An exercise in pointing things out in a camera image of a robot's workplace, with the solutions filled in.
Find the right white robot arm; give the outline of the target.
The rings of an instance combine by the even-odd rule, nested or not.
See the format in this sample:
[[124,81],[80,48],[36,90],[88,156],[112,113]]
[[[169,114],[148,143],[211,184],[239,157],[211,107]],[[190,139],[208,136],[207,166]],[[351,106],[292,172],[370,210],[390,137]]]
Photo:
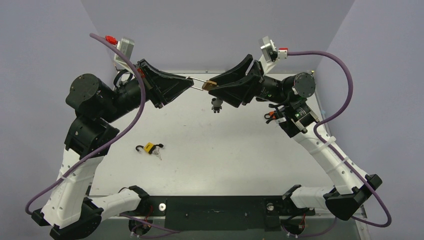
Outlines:
[[269,102],[274,110],[270,120],[301,145],[332,181],[329,187],[293,186],[282,197],[287,213],[319,208],[347,221],[382,184],[378,175],[361,170],[343,153],[336,138],[328,134],[308,106],[307,99],[316,89],[312,74],[301,72],[276,79],[267,76],[262,64],[247,55],[237,66],[213,77],[211,83],[208,93],[213,99],[233,107],[246,105],[252,99]]

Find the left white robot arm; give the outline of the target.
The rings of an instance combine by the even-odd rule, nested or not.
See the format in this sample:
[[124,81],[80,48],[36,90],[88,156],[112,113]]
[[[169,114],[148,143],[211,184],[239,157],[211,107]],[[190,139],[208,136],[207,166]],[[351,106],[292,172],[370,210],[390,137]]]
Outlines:
[[140,106],[142,93],[136,79],[111,89],[97,76],[85,73],[71,84],[66,103],[76,118],[69,127],[58,175],[58,185],[42,208],[32,212],[40,226],[51,226],[55,240],[80,240],[100,223],[121,213],[150,211],[149,194],[133,185],[106,197],[91,199],[86,192],[97,167],[108,154],[107,143],[119,130],[112,122]]

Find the brass padlock key bunch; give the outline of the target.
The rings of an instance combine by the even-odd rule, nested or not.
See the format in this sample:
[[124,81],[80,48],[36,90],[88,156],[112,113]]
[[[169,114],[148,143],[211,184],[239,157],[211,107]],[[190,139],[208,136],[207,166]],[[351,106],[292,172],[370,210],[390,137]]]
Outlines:
[[220,98],[216,98],[216,97],[214,97],[214,98],[212,98],[212,100],[211,100],[211,104],[212,104],[211,110],[212,110],[214,113],[220,113],[220,111],[221,111],[221,109],[222,109],[223,101],[222,101]]

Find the brass padlock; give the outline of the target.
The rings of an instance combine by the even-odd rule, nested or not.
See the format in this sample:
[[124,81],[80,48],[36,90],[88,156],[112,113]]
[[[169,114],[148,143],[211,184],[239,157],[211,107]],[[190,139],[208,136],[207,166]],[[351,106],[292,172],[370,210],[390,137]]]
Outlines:
[[192,76],[186,76],[185,79],[187,80],[194,80],[194,81],[198,81],[198,82],[202,82],[203,85],[202,87],[196,87],[196,86],[191,86],[192,89],[196,89],[199,91],[210,91],[214,88],[216,88],[218,85],[216,82],[211,81],[211,80],[203,80],[197,77],[192,77]]

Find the orange padlock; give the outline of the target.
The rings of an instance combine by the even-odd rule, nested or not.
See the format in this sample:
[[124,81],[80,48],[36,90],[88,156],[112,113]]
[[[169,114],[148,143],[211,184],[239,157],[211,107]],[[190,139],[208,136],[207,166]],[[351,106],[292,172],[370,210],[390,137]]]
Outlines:
[[268,113],[266,113],[263,117],[266,120],[265,123],[269,124],[270,122],[274,121],[276,119],[275,116],[276,112],[275,111],[270,111]]

